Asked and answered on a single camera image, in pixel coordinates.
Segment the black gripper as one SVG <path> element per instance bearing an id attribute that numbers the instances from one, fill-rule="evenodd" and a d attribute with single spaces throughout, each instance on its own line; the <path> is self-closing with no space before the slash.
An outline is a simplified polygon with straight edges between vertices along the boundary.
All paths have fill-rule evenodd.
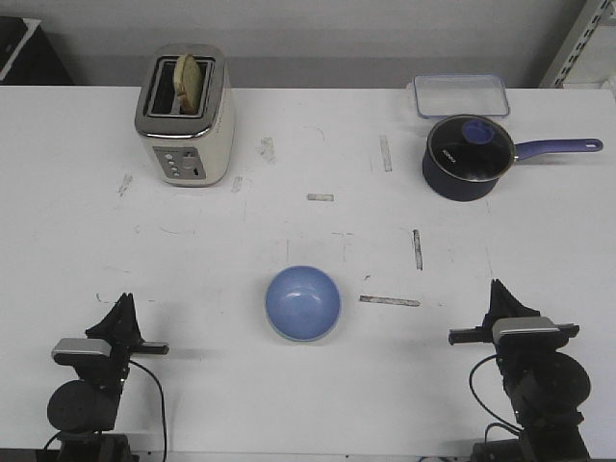
<path id="1" fill-rule="evenodd" d="M 118 325 L 118 337 L 113 332 Z M 85 331 L 87 337 L 104 340 L 110 347 L 109 357 L 98 369 L 96 385 L 122 385 L 129 374 L 129 361 L 134 354 L 165 355 L 168 343 L 147 342 L 141 336 L 135 302 L 131 293 L 124 293 L 101 322 Z"/>
<path id="2" fill-rule="evenodd" d="M 499 279 L 493 279 L 490 286 L 489 308 L 483 319 L 483 326 L 471 329 L 452 329 L 448 341 L 456 344 L 483 343 L 494 346 L 499 356 L 521 354 L 552 353 L 566 346 L 569 340 L 579 333 L 579 325 L 575 323 L 554 323 L 560 328 L 558 334 L 551 335 L 521 335 L 504 339 L 501 345 L 495 345 L 492 337 L 492 327 L 496 321 L 504 318 L 536 318 L 541 312 L 526 307 Z"/>

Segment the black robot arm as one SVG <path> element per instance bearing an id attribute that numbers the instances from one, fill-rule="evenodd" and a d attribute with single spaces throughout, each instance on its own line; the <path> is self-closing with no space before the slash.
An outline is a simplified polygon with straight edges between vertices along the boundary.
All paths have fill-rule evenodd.
<path id="1" fill-rule="evenodd" d="M 480 407 L 493 419 L 474 444 L 472 461 L 589 461 L 579 433 L 578 407 L 588 399 L 591 382 L 583 366 L 560 349 L 579 326 L 555 323 L 524 306 L 499 279 L 491 281 L 490 305 L 480 326 L 452 329 L 449 343 L 484 343 L 495 353 L 470 370 L 468 385 Z M 494 361 L 515 421 L 498 416 L 478 396 L 476 371 Z"/>
<path id="2" fill-rule="evenodd" d="M 117 413 L 130 367 L 154 373 L 132 359 L 135 354 L 166 355 L 166 343 L 141 335 L 132 294 L 122 294 L 111 311 L 83 338 L 62 338 L 52 360 L 69 366 L 77 378 L 60 386 L 47 404 L 48 422 L 57 430 L 57 451 L 43 448 L 49 461 L 138 461 L 128 436 L 115 433 Z"/>

